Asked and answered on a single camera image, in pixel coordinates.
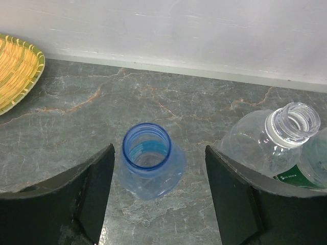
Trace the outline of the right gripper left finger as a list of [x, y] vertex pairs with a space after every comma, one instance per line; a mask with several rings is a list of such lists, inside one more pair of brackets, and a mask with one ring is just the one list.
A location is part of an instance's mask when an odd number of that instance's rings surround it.
[[114, 162], [110, 144], [54, 177], [1, 193], [1, 244], [98, 244]]

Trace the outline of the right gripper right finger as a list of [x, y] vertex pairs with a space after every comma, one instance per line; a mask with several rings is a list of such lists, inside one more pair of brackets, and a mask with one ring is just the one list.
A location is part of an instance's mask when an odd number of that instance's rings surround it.
[[326, 193], [292, 186], [210, 145], [205, 163], [223, 244], [326, 244]]

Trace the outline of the clear bottle blue-white cap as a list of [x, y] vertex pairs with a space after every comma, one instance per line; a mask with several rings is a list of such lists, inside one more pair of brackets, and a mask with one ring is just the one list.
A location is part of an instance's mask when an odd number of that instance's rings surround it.
[[216, 148], [247, 168], [274, 177], [299, 162], [301, 147], [318, 133], [320, 125], [314, 108], [292, 102], [274, 111], [246, 114]]

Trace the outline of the blue label bottle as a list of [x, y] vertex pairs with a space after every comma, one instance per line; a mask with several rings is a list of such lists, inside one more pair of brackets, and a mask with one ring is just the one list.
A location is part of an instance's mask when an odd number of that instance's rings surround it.
[[153, 200], [178, 184], [186, 163], [183, 149], [163, 127], [144, 122], [130, 128], [124, 136], [118, 180], [135, 197]]

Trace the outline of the green label bottle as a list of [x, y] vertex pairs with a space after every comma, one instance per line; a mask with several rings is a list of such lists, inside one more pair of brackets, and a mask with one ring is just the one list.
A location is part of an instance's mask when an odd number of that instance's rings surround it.
[[307, 189], [326, 189], [326, 128], [302, 147], [300, 161], [275, 180]]

